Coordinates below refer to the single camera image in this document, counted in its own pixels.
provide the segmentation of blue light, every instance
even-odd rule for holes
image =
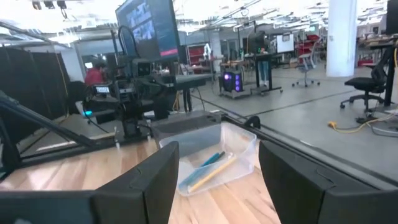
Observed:
[[[85,111],[84,114],[88,116],[88,115],[92,115],[93,112],[92,111]]]

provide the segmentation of plastic container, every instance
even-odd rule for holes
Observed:
[[[163,147],[172,141],[180,144],[177,191],[189,196],[252,173],[256,139],[257,136],[249,131],[231,123],[221,123],[162,139],[159,145]],[[221,152],[225,155],[218,161],[201,167],[210,157]],[[190,191],[198,181],[232,158],[236,160],[199,188]],[[194,179],[184,181],[194,172]]]

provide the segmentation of wooden table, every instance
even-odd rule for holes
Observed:
[[[97,189],[156,150],[150,140],[20,169],[0,184],[0,190]],[[176,193],[169,223],[280,223],[262,178],[258,145],[256,152],[252,174],[191,197]]]

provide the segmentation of yellow pencil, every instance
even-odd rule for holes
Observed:
[[[213,172],[211,172],[209,175],[207,175],[205,178],[202,180],[199,180],[194,186],[188,188],[188,193],[191,193],[195,191],[197,188],[202,186],[204,183],[209,181],[211,178],[213,178],[215,175],[217,175],[219,172],[223,171],[223,169],[227,168],[229,165],[231,165],[234,161],[236,160],[236,156],[232,157],[230,160],[225,162],[223,165],[221,165],[219,168],[215,169]]]

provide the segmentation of blue pen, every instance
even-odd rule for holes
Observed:
[[[204,162],[200,167],[204,167],[207,165],[210,165],[214,162],[216,162],[218,159],[220,159],[223,155],[225,154],[225,152],[220,153],[216,153],[213,156],[211,156],[206,162]],[[197,169],[196,171],[192,172],[191,175],[189,175],[187,178],[185,178],[179,185],[179,187],[181,188],[184,184],[187,184],[189,182],[192,182],[193,180],[197,179],[199,176],[202,175],[202,173],[204,173],[204,171],[206,171],[206,169]]]

